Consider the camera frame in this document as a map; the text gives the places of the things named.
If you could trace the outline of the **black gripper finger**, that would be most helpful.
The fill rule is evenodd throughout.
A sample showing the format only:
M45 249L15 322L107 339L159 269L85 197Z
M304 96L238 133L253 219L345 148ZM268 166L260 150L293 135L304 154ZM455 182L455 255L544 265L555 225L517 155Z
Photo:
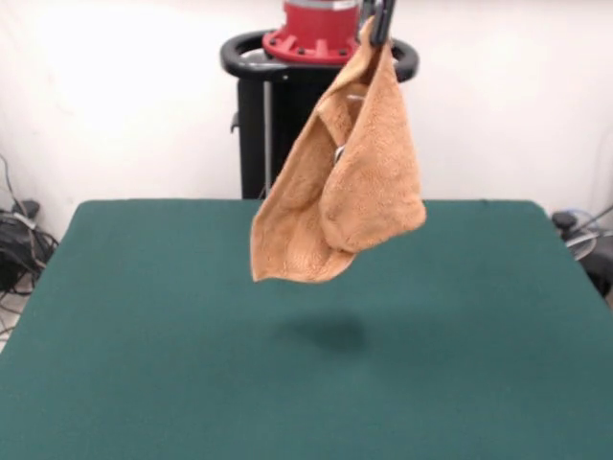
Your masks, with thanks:
M390 35L396 0L382 0L380 6L380 42L385 43Z
M380 44L379 29L383 15L383 2L382 1L369 1L368 2L368 18L372 21L372 28L369 35L369 42L373 46Z

